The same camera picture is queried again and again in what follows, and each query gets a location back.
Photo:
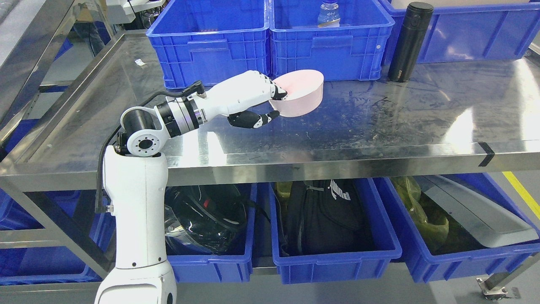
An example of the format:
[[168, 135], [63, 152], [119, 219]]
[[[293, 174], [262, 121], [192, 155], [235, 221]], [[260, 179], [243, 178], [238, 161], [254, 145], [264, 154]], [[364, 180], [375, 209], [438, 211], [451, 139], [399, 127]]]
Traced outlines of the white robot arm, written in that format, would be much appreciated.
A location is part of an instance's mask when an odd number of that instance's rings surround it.
[[127, 134], [106, 145], [102, 164], [108, 211], [116, 219], [116, 263], [100, 284], [97, 304], [173, 304], [177, 283], [165, 248], [166, 142], [193, 131], [227, 106], [206, 93], [173, 96], [154, 108], [133, 106], [120, 116]]

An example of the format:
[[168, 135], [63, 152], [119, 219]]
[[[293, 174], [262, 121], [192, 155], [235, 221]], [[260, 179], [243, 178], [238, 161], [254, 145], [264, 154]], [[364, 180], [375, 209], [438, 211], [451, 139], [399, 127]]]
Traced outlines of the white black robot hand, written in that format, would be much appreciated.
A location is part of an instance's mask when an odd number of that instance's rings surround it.
[[194, 98], [204, 120], [223, 115], [231, 126], [259, 128], [275, 120], [280, 113], [274, 110], [257, 114], [248, 109], [269, 100], [283, 100], [288, 93], [267, 75], [247, 71], [214, 85], [206, 95], [206, 98]]

